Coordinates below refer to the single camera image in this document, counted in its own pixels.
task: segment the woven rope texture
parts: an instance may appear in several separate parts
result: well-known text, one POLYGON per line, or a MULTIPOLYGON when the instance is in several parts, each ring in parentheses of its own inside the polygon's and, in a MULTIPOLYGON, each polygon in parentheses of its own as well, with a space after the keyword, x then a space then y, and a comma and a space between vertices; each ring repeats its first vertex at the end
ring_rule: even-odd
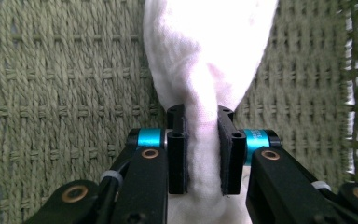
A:
MULTIPOLYGON (((163 127, 142 17, 137 0, 0 1, 0 223, 97 181, 131 128, 163 127)), ((236 117, 275 130, 334 188, 347 179, 345 19, 336 2, 282 0, 236 117)))

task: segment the green woven surface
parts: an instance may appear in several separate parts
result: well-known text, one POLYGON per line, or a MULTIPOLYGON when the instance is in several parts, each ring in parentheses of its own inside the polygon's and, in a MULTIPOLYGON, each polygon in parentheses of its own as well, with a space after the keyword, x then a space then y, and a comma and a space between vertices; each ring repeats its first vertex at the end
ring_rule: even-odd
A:
MULTIPOLYGON (((330 2, 281 1, 236 124, 275 130, 337 187, 349 179, 349 76, 345 13, 330 2)), ((68 181, 97 181, 131 128, 163 126, 142 16, 135 0, 0 1, 0 223, 21 223, 68 181)))

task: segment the blue metal ring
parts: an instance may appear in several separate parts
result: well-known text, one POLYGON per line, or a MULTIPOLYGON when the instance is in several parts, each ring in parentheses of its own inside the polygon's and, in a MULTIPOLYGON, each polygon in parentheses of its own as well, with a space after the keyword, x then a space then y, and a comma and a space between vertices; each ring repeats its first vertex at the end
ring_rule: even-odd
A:
POLYGON ((160 147, 161 129, 140 129, 138 147, 160 147))
POLYGON ((269 136, 264 130, 244 129, 246 135, 246 145, 248 153, 246 155, 245 165, 251 165, 252 155, 260 147, 269 147, 269 136))

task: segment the white towel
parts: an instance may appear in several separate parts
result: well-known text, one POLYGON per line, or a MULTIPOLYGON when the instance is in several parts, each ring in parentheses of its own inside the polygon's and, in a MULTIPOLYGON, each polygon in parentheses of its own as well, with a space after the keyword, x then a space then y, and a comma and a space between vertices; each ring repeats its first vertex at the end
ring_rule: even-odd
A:
POLYGON ((240 195, 221 193, 217 107, 235 110, 249 88, 277 1, 145 1, 145 51, 158 98, 165 109, 184 104, 188 123, 188 194, 170 195, 169 224, 250 223, 247 181, 240 195))

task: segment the woven wicker background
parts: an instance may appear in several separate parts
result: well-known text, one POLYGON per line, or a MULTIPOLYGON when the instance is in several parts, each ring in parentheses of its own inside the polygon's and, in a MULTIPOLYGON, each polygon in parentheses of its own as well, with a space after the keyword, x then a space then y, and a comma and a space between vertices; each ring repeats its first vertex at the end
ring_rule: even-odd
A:
MULTIPOLYGON (((346 31, 346 12, 358 9, 343 2, 280 2, 236 117, 238 128, 275 130, 335 189, 350 180, 348 151, 358 149, 346 140, 350 109, 358 131, 358 93, 346 105, 358 69, 344 69, 348 35, 358 59, 355 22, 346 31)), ((68 181, 97 181, 131 128, 163 127, 142 46, 143 3, 0 1, 0 223, 21 223, 68 181)))

